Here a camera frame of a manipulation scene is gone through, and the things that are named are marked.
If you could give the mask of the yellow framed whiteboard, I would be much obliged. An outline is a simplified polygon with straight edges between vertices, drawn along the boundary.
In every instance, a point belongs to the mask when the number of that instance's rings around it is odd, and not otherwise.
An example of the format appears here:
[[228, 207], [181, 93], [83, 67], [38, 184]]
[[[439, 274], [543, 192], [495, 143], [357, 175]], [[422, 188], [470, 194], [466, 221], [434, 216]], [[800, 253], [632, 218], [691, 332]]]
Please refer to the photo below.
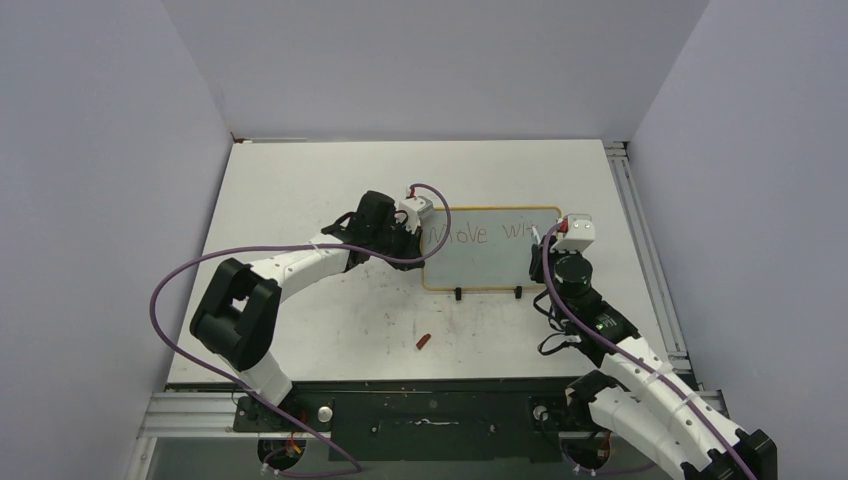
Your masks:
[[450, 216], [435, 209], [422, 223], [421, 251], [441, 248], [425, 261], [422, 286], [430, 291], [532, 287], [531, 227], [542, 234], [561, 216], [555, 206], [453, 207]]

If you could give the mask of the red marker cap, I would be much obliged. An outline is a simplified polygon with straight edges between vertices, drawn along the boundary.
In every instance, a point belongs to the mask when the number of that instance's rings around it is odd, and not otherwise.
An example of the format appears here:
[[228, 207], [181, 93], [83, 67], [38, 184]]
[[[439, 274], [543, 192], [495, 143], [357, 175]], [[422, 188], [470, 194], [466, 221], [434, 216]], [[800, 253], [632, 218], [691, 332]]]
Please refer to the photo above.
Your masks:
[[429, 340], [430, 340], [431, 338], [432, 338], [432, 336], [431, 336], [430, 334], [425, 334], [425, 335], [423, 335], [423, 336], [422, 336], [422, 337], [421, 337], [421, 338], [417, 341], [417, 343], [416, 343], [416, 348], [417, 348], [418, 350], [423, 349], [423, 348], [425, 347], [425, 345], [429, 342]]

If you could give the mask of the red capped whiteboard marker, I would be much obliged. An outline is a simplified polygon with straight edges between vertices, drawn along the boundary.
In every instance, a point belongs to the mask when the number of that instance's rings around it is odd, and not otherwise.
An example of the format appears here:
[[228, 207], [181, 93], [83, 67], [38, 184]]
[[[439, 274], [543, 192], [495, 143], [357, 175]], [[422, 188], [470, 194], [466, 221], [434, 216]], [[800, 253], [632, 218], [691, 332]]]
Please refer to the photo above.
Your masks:
[[531, 233], [532, 233], [532, 236], [533, 236], [533, 239], [534, 239], [534, 243], [536, 245], [541, 245], [541, 243], [542, 243], [541, 236], [540, 236], [536, 226], [531, 227]]

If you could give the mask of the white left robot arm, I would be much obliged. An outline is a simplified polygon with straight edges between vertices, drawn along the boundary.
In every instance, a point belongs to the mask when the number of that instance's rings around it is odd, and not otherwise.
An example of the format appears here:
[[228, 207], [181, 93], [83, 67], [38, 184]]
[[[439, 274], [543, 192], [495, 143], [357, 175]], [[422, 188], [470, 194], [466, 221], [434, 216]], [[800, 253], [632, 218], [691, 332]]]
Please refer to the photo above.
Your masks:
[[395, 201], [367, 191], [356, 210], [322, 228], [305, 248], [251, 263], [228, 258], [218, 265], [190, 333], [263, 398], [258, 414], [271, 429], [286, 430], [298, 416], [298, 403], [287, 396], [293, 382], [271, 351], [280, 304], [375, 254], [388, 257], [397, 270], [423, 267], [421, 223], [432, 210], [432, 201], [423, 196]]

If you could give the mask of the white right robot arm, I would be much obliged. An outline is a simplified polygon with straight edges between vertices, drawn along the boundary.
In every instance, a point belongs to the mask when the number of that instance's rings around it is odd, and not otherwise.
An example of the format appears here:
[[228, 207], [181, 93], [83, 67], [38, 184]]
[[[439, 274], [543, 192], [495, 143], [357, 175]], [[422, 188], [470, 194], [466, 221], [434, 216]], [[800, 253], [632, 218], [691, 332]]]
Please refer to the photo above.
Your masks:
[[594, 370], [565, 389], [565, 411], [579, 428], [621, 437], [673, 479], [775, 479], [775, 442], [746, 431], [713, 407], [660, 359], [637, 327], [591, 285], [577, 251], [537, 242], [529, 274], [545, 285], [544, 315], [562, 347]]

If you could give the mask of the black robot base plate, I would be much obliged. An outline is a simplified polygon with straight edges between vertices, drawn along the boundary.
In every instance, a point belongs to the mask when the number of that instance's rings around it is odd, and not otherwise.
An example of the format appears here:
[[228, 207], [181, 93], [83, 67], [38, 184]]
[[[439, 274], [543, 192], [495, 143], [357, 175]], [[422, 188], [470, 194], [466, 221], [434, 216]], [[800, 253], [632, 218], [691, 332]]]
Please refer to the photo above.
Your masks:
[[289, 419], [238, 399], [233, 427], [269, 439], [326, 434], [357, 460], [557, 462], [561, 453], [598, 462], [611, 442], [573, 418], [569, 377], [297, 382], [282, 402]]

